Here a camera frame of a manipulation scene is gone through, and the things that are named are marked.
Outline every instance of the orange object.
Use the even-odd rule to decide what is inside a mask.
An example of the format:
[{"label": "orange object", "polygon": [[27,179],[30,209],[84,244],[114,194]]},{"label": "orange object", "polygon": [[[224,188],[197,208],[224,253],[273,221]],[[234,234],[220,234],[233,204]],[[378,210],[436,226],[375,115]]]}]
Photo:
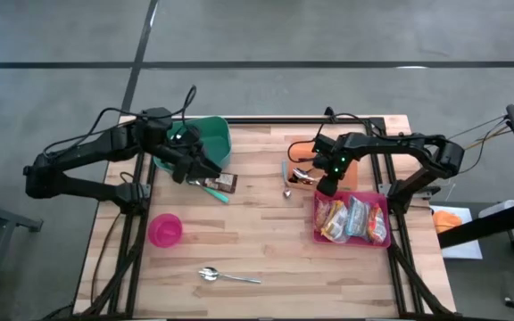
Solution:
[{"label": "orange object", "polygon": [[[312,152],[312,146],[314,143],[308,144],[296,144],[291,148],[291,158],[294,160],[298,160],[300,158],[313,158],[315,153]],[[303,169],[309,170],[309,175],[315,178],[321,178],[325,172],[322,169],[314,169],[312,167],[312,161],[303,162],[303,163],[293,163],[292,161],[288,161],[288,178],[291,178],[293,175],[293,169]],[[305,190],[315,190],[317,188],[316,184],[305,185],[301,183],[291,183],[289,182],[291,188],[300,188]],[[339,191],[356,191],[356,187],[358,186],[358,161],[353,160],[348,166],[346,173],[344,174],[344,178],[338,181],[338,190]]]},{"label": "orange object", "polygon": [[434,219],[435,231],[442,233],[448,229],[461,225],[461,218],[445,210],[438,210],[432,216]]}]

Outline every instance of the silver spoon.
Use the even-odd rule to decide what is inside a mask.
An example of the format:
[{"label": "silver spoon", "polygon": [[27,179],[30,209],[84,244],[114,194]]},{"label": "silver spoon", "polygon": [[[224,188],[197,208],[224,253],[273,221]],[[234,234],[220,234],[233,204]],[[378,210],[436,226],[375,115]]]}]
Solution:
[{"label": "silver spoon", "polygon": [[289,189],[289,184],[286,181],[286,160],[283,160],[281,163],[281,173],[283,174],[283,183],[285,184],[285,190],[283,191],[283,196],[285,196],[286,199],[291,197],[291,190]]},{"label": "silver spoon", "polygon": [[213,282],[213,281],[217,280],[218,277],[226,277],[226,278],[232,279],[232,280],[246,281],[246,282],[261,284],[261,280],[256,280],[256,279],[246,278],[246,277],[228,276],[228,275],[221,274],[220,272],[218,272],[218,270],[216,270],[213,267],[204,267],[201,270],[199,270],[197,273],[199,273],[200,276],[206,281]]},{"label": "silver spoon", "polygon": [[293,169],[293,174],[295,174],[299,179],[302,179],[305,181],[310,181],[310,182],[316,182],[318,179],[315,177],[311,177],[309,175],[309,171],[311,171],[311,169],[306,170],[306,171],[302,170],[302,169]]}]

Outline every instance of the green bowl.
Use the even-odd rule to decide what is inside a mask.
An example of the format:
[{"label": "green bowl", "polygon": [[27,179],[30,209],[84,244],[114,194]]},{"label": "green bowl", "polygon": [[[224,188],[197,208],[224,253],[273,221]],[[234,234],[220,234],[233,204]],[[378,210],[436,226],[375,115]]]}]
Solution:
[{"label": "green bowl", "polygon": [[[229,165],[231,157],[231,136],[228,122],[222,117],[210,116],[201,119],[186,120],[188,125],[195,125],[201,134],[203,149],[208,159],[219,165],[222,169]],[[174,121],[168,137],[174,136],[183,124],[181,120]],[[153,162],[158,168],[172,172],[173,166],[154,157]]]}]

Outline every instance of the red basket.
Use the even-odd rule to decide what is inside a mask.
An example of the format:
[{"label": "red basket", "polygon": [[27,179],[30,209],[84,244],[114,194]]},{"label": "red basket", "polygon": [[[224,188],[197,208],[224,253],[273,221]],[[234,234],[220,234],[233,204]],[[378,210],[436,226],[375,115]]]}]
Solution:
[{"label": "red basket", "polygon": [[[361,237],[357,236],[351,236],[351,238],[346,243],[334,243],[328,240],[326,237],[322,236],[319,232],[314,230],[314,222],[316,220],[317,215],[317,206],[318,201],[332,201],[332,200],[338,200],[344,202],[346,207],[350,207],[350,197],[354,196],[359,201],[362,202],[368,202],[370,204],[378,204],[380,206],[380,209],[382,209],[382,214],[384,217],[384,223],[385,223],[385,240],[381,244],[374,244],[372,242],[366,241]],[[336,192],[336,194],[333,197],[326,196],[323,193],[320,193],[319,191],[314,192],[313,197],[314,206],[312,207],[312,224],[313,224],[313,232],[312,232],[312,239],[316,243],[331,243],[336,245],[351,245],[351,246],[368,246],[368,247],[374,247],[374,248],[387,248],[390,246],[391,237],[390,237],[390,223],[388,218],[388,202],[386,201],[386,197],[379,193],[374,192]]]}]

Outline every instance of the chip bag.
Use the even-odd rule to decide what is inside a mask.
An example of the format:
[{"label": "chip bag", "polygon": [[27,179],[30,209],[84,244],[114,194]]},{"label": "chip bag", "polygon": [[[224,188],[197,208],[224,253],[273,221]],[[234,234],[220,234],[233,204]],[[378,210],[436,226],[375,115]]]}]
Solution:
[{"label": "chip bag", "polygon": [[375,204],[368,214],[368,237],[374,244],[384,242],[387,235],[384,214],[378,204]]},{"label": "chip bag", "polygon": [[344,231],[348,222],[348,209],[342,201],[333,202],[329,217],[320,233],[334,243],[346,243],[350,236]]},{"label": "chip bag", "polygon": [[359,201],[356,197],[350,197],[350,209],[348,209],[348,222],[346,223],[346,234],[358,236],[366,241],[368,238],[368,203]]},{"label": "chip bag", "polygon": [[330,202],[324,202],[317,199],[317,208],[315,209],[314,217],[314,230],[320,232],[320,229],[325,225],[330,212]]}]

